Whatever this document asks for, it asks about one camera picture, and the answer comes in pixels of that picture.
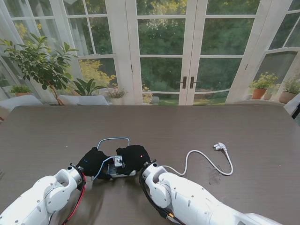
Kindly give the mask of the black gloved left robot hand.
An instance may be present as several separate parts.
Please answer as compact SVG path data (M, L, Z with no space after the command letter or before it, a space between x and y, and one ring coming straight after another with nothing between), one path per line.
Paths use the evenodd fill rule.
M81 158L76 166L83 168L85 176L110 180L112 176L107 174L105 167L107 168L108 165L114 164L114 161L112 158L107 160L108 158L109 156L105 155L104 152L93 147Z

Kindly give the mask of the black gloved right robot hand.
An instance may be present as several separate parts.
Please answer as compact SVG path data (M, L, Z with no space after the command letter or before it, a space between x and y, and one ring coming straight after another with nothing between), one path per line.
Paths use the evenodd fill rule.
M150 163L150 157L146 149L141 145L130 145L126 148L118 148L117 156L122 156L125 164L123 168L118 168L117 173L129 176L132 171L140 171L146 163Z

